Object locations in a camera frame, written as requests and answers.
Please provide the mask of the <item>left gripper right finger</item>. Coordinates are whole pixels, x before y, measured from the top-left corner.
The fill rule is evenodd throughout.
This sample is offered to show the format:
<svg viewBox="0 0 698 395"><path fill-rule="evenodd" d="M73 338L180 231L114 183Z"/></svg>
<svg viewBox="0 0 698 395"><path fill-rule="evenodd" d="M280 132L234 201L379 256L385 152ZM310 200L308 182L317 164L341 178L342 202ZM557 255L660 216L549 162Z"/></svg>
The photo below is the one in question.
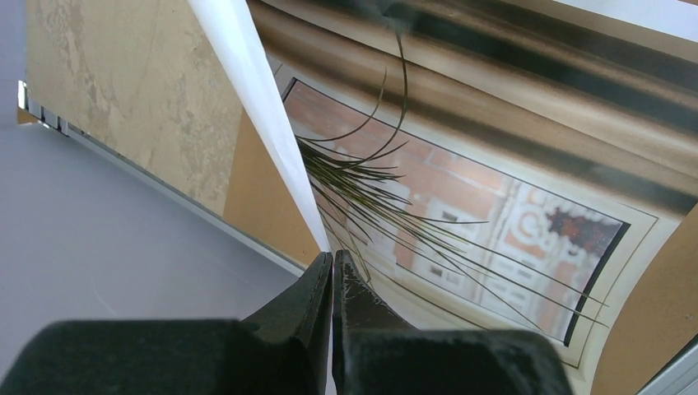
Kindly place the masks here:
<svg viewBox="0 0 698 395"><path fill-rule="evenodd" d="M421 330L333 262L333 379L339 394L571 394L561 359L526 330Z"/></svg>

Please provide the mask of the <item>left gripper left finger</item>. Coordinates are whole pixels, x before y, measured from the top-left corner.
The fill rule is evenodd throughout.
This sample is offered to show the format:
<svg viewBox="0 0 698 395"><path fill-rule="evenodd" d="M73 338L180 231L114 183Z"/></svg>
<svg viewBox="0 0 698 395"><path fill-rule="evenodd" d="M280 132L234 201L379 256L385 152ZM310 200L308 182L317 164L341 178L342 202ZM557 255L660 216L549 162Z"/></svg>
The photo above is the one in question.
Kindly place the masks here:
<svg viewBox="0 0 698 395"><path fill-rule="evenodd" d="M332 266L321 253L245 319L72 320L22 349L4 394L322 394Z"/></svg>

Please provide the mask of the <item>glossy photo print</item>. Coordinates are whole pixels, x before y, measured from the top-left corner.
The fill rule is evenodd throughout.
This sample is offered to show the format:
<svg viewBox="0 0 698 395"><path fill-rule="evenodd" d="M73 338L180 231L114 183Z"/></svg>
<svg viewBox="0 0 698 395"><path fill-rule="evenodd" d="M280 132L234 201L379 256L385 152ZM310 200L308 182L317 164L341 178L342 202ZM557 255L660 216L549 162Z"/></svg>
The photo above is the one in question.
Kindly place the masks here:
<svg viewBox="0 0 698 395"><path fill-rule="evenodd" d="M244 1L335 248L424 327L538 330L581 394L697 334L697 43L597 2Z"/></svg>

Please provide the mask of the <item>brown backing board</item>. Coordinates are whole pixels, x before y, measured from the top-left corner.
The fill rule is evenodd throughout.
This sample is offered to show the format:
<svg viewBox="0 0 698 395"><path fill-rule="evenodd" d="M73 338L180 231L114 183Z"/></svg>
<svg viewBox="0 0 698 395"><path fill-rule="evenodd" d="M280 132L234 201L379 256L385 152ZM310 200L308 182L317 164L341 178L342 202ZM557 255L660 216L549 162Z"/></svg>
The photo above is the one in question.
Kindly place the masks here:
<svg viewBox="0 0 698 395"><path fill-rule="evenodd" d="M226 223L298 263L319 251L247 114L242 114L223 209ZM670 236L624 305L578 394L632 394L697 335L697 210Z"/></svg>

